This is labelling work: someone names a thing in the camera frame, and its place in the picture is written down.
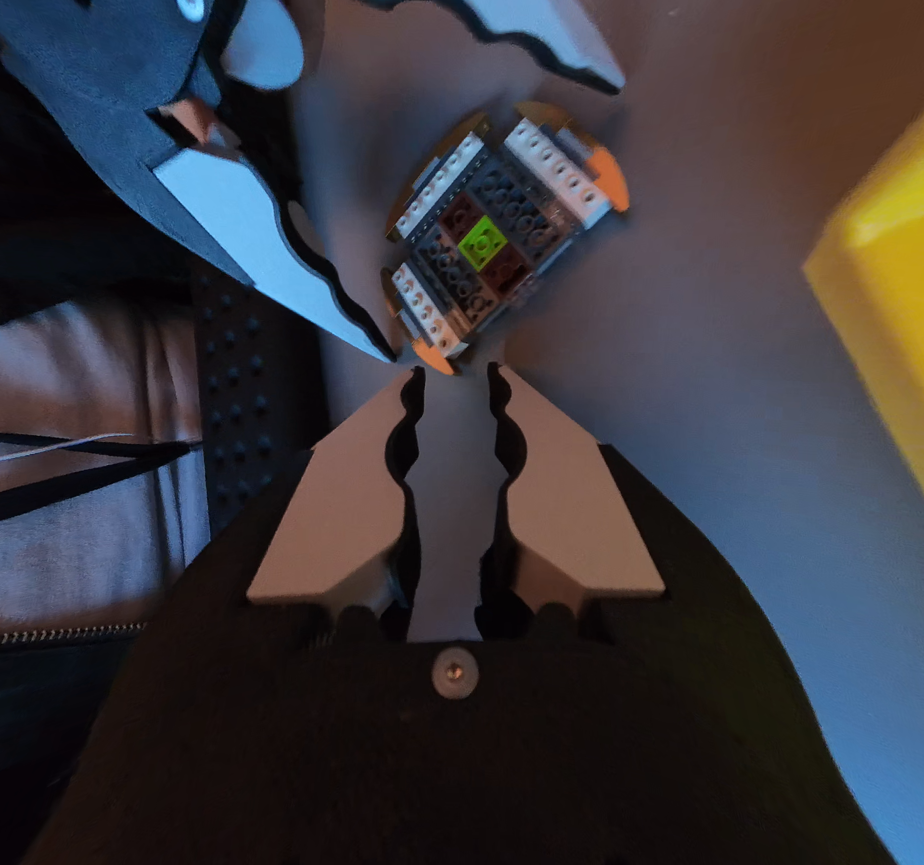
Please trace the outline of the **grey desk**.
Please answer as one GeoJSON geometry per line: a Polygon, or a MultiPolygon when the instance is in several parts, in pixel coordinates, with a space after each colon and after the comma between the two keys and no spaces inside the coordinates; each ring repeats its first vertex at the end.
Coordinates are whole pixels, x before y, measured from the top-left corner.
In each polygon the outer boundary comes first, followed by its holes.
{"type": "Polygon", "coordinates": [[[627,75],[617,99],[429,2],[326,0],[295,90],[308,215],[383,329],[390,207],[469,112],[502,125],[519,99],[558,103],[629,181],[629,216],[562,259],[463,377],[428,372],[410,638],[477,635],[504,478],[484,369],[504,361],[733,565],[872,825],[922,863],[922,497],[801,270],[922,110],[922,0],[584,4],[627,75]]]}

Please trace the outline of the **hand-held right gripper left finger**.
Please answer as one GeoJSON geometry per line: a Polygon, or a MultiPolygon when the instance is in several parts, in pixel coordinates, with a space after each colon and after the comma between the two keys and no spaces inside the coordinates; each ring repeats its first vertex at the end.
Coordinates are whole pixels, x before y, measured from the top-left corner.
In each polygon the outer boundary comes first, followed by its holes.
{"type": "Polygon", "coordinates": [[[249,584],[252,604],[410,612],[421,542],[407,477],[425,381],[420,366],[399,373],[313,446],[249,584]]]}

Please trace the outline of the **yellow plastic bin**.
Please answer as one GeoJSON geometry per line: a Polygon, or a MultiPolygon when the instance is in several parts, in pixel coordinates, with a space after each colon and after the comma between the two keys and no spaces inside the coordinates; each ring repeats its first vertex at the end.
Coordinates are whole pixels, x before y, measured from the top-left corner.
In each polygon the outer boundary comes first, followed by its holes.
{"type": "Polygon", "coordinates": [[[922,488],[922,116],[834,209],[803,273],[922,488]]]}

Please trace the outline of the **dark zippered jacket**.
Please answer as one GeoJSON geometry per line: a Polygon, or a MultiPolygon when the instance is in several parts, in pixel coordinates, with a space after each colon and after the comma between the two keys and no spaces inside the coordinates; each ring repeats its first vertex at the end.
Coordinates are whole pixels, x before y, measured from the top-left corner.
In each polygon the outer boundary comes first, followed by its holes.
{"type": "Polygon", "coordinates": [[[1,637],[1,862],[17,864],[54,812],[146,622],[1,637]]]}

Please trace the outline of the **black perforated panel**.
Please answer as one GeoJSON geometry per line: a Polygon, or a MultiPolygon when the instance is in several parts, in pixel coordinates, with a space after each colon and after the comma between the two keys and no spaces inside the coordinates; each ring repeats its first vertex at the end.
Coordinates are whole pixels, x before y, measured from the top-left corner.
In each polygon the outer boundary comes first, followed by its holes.
{"type": "Polygon", "coordinates": [[[212,536],[331,431],[319,330],[208,262],[191,299],[212,536]]]}

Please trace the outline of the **toy brick model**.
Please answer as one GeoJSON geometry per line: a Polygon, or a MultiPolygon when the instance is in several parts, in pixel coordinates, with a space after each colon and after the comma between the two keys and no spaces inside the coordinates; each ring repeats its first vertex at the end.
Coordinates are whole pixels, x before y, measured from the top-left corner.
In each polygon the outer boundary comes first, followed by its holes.
{"type": "Polygon", "coordinates": [[[394,204],[381,270],[388,312],[415,355],[456,376],[478,338],[525,305],[549,270],[630,208],[616,155],[552,103],[521,101],[496,130],[484,110],[455,125],[394,204]]]}

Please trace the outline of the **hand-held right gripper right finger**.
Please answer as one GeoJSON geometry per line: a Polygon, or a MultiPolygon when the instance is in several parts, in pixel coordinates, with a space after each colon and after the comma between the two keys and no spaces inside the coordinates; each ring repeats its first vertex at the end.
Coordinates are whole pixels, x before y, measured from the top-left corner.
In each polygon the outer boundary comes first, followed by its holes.
{"type": "Polygon", "coordinates": [[[481,608],[665,594],[597,439],[509,366],[488,368],[494,453],[506,472],[480,569],[481,608]]]}

